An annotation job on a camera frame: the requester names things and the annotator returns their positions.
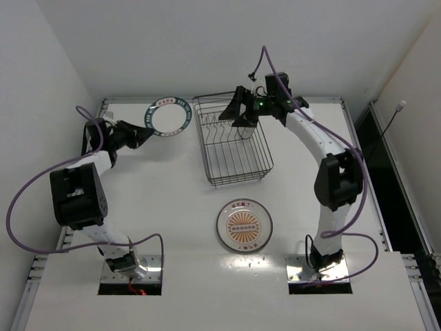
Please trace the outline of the white plate grey pattern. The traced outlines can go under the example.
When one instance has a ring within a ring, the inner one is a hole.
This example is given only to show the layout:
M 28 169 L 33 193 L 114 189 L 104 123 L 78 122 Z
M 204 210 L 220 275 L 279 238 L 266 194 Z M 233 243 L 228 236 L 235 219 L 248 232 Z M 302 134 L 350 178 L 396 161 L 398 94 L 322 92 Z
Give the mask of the white plate grey pattern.
M 237 127 L 237 133 L 242 140 L 247 140 L 252 137 L 255 127 Z

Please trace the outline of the green rimmed white plate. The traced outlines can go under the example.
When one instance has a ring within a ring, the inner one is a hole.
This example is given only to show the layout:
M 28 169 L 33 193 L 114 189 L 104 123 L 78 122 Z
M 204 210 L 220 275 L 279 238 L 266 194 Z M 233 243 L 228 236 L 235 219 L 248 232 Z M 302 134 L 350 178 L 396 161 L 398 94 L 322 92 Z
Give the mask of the green rimmed white plate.
M 184 131 L 192 120 L 192 109 L 179 97 L 163 97 L 145 111 L 144 124 L 159 137 L 172 137 Z

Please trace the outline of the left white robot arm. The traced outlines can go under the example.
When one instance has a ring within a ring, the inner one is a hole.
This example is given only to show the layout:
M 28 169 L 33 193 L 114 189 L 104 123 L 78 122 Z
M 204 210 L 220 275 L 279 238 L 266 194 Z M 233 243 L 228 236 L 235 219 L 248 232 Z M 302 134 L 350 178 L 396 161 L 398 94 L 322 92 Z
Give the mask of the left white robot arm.
M 153 134 L 153 128 L 122 120 L 89 120 L 84 126 L 81 159 L 50 173 L 57 222 L 96 243 L 112 272 L 137 281 L 146 276 L 147 264 L 137 255 L 131 239 L 106 219 L 109 208 L 101 176 L 115 166 L 118 150 L 135 150 Z

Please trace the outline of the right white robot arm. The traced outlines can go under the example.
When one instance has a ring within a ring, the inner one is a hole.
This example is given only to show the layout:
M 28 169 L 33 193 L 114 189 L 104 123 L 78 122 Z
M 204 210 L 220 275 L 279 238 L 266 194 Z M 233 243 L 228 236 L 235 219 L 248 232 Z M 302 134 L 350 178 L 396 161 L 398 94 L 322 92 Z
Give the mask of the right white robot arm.
M 300 112 L 309 105 L 302 97 L 292 97 L 286 73 L 268 74 L 265 83 L 264 96 L 238 86 L 218 118 L 231 121 L 237 128 L 255 128 L 261 116 L 272 116 L 294 133 L 316 160 L 314 193 L 320 216 L 308 264 L 318 272 L 342 258 L 342 228 L 351 205 L 362 192 L 362 170 L 355 152 L 319 128 L 312 115 Z

